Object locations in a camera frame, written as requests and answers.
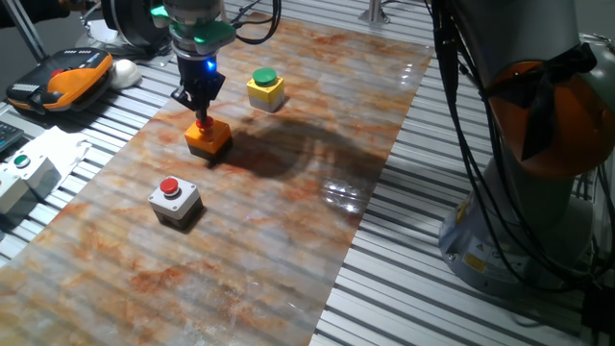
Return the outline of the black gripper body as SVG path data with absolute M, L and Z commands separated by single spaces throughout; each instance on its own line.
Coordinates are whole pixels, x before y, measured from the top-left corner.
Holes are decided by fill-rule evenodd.
M 181 82 L 192 99 L 215 99 L 226 77 L 217 69 L 217 57 L 205 56 L 202 60 L 178 58 Z

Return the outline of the person's left hand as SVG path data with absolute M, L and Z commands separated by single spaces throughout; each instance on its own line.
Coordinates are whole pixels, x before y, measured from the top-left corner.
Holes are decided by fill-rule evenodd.
M 69 12 L 86 12 L 98 3 L 98 0 L 59 0 L 61 8 Z

